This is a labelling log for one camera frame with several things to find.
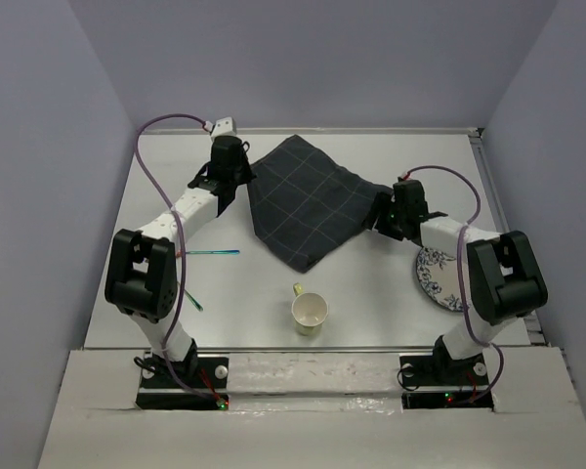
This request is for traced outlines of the blue floral plate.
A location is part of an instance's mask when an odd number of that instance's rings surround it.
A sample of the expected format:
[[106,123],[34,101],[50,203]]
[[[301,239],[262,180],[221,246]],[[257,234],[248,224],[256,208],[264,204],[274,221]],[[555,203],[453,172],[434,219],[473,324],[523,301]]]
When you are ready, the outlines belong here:
[[457,262],[442,251],[424,247],[415,259],[415,276],[423,292],[438,306],[462,314]]

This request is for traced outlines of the dark checked cloth placemat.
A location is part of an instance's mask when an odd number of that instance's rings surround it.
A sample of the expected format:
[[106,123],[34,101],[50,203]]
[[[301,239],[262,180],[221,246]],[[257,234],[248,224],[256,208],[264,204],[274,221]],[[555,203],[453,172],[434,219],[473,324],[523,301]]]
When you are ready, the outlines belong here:
[[253,163],[252,172],[247,193],[254,233],[300,274],[362,233],[376,194],[390,191],[337,164],[299,135]]

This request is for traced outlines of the iridescent spoon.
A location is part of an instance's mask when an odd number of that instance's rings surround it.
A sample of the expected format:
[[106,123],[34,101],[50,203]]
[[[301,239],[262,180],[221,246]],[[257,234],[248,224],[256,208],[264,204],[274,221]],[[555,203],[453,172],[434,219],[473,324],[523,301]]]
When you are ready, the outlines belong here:
[[176,258],[181,258],[183,256],[196,256],[196,255],[239,255],[240,251],[236,249],[227,249],[227,250],[189,250],[189,251],[178,251],[175,254]]

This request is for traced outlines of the cream yellow mug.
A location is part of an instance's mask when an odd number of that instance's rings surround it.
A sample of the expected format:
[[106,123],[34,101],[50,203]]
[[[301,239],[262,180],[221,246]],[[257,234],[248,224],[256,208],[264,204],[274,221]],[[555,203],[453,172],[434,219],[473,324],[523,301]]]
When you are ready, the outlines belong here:
[[294,300],[291,304],[291,315],[299,334],[311,336],[319,333],[329,316],[329,306],[323,296],[306,291],[301,283],[292,287]]

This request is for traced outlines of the iridescent fork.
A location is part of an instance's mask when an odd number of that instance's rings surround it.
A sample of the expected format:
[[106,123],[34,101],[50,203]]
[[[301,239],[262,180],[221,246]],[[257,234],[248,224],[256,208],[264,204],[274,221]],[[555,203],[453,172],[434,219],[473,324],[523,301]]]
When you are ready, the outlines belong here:
[[198,312],[204,311],[202,305],[186,289],[183,289],[183,292],[184,292],[185,296],[187,297],[187,299],[189,300],[189,302],[194,306],[194,308]]

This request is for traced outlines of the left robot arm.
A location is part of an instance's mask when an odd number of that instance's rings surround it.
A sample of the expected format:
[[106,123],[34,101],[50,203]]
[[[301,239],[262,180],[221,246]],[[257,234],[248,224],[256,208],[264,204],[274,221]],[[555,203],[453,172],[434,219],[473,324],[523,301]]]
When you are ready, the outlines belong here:
[[186,244],[234,201],[238,187],[254,178],[247,144],[236,136],[214,137],[210,159],[176,202],[137,162],[167,205],[167,210],[137,230],[121,229],[113,237],[106,271],[107,303],[137,324],[151,347],[146,366],[177,386],[189,384],[198,368],[195,340],[180,322],[187,280]]

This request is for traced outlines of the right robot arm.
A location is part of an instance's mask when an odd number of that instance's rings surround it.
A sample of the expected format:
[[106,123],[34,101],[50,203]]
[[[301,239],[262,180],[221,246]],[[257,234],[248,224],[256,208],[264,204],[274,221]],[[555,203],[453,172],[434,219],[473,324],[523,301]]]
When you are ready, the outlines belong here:
[[431,212],[417,180],[400,180],[390,192],[377,192],[363,226],[431,248],[457,263],[463,319],[435,343],[428,369],[439,382],[455,381],[505,327],[548,301],[525,233],[483,231]]

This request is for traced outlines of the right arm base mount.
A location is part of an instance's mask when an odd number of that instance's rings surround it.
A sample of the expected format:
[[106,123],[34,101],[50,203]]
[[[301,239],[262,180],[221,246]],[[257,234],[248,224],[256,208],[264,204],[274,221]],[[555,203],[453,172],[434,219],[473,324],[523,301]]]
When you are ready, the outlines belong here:
[[436,369],[431,354],[400,356],[397,381],[405,410],[494,408],[490,393],[479,398],[489,386],[482,354],[446,371]]

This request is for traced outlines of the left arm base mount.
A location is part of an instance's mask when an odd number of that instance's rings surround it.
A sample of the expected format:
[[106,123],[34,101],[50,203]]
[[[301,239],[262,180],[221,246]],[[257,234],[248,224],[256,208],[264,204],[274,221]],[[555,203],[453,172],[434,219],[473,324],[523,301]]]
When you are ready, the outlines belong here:
[[200,355],[192,375],[178,368],[174,377],[165,361],[151,352],[133,357],[140,370],[135,405],[142,410],[226,411],[229,409],[230,358]]

